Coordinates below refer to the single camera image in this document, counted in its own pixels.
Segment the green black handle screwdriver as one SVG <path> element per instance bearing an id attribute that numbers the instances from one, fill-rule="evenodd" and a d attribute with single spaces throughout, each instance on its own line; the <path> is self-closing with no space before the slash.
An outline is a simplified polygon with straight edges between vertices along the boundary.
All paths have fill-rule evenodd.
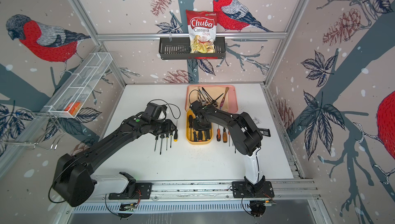
<path id="1" fill-rule="evenodd" d="M 164 134 L 160 135 L 160 150 L 159 150 L 159 154 L 162 154 L 162 148 L 163 148 L 163 139 L 165 138 Z"/>

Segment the black ribbed handle screwdriver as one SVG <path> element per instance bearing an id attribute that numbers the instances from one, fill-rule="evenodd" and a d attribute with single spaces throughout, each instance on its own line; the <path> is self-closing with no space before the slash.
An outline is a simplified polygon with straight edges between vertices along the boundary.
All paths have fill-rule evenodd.
<path id="1" fill-rule="evenodd" d="M 154 146 L 154 151 L 156 151 L 156 148 L 157 148 L 157 142 L 158 142 L 158 138 L 159 138 L 159 135 L 156 135 L 156 136 L 155 136 L 155 146 Z"/>

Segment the slim black yellow-capped screwdriver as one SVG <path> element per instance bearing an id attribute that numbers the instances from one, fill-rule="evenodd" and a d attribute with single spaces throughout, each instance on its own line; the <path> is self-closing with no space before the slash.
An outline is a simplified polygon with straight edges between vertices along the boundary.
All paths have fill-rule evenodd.
<path id="1" fill-rule="evenodd" d="M 176 121 L 176 129 L 175 129 L 175 131 L 174 131 L 173 140 L 174 140 L 175 142 L 178 141 L 178 121 Z"/>

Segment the orange black small screwdriver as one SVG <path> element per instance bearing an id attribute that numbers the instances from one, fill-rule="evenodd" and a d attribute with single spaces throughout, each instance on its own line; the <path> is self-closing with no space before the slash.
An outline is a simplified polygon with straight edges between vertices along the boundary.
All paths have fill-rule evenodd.
<path id="1" fill-rule="evenodd" d="M 220 129 L 220 126 L 218 126 L 218 128 L 217 128 L 216 139 L 217 139 L 218 142 L 221 142 L 221 129 Z"/>

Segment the amber handle black screwdriver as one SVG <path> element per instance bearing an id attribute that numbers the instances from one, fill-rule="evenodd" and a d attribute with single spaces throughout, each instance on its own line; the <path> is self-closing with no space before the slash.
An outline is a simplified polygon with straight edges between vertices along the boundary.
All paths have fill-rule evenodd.
<path id="1" fill-rule="evenodd" d="M 226 132 L 226 128 L 223 128 L 223 132 L 222 132 L 222 140 L 223 143 L 227 143 L 228 142 L 228 138 L 227 138 L 227 132 Z"/>

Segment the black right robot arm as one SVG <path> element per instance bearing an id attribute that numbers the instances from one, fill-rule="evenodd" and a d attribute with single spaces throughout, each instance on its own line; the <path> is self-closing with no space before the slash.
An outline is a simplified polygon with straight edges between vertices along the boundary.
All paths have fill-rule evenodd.
<path id="1" fill-rule="evenodd" d="M 203 106 L 199 101 L 190 105 L 198 121 L 219 124 L 230 132 L 236 150 L 243 155 L 245 165 L 245 196 L 256 197 L 263 192 L 265 176 L 260 170 L 258 153 L 263 134 L 246 112 L 232 114 L 214 105 Z"/>

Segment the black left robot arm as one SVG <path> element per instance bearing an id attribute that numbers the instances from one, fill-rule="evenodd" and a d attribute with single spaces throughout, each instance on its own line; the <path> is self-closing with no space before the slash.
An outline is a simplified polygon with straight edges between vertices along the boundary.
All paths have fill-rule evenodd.
<path id="1" fill-rule="evenodd" d="M 70 206 L 77 207 L 99 190 L 99 180 L 91 175 L 117 151 L 145 134 L 159 137 L 176 129 L 170 119 L 156 120 L 145 114 L 131 116 L 86 151 L 74 156 L 64 154 L 59 158 L 50 189 L 55 190 Z"/>

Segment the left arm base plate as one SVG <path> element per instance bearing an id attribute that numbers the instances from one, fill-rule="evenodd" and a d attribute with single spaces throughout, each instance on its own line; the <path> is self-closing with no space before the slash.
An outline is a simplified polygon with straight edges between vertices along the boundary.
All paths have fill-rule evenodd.
<path id="1" fill-rule="evenodd" d="M 146 200 L 150 198 L 152 186 L 151 182 L 129 184 L 122 193 L 111 193 L 108 198 L 110 200 Z"/>

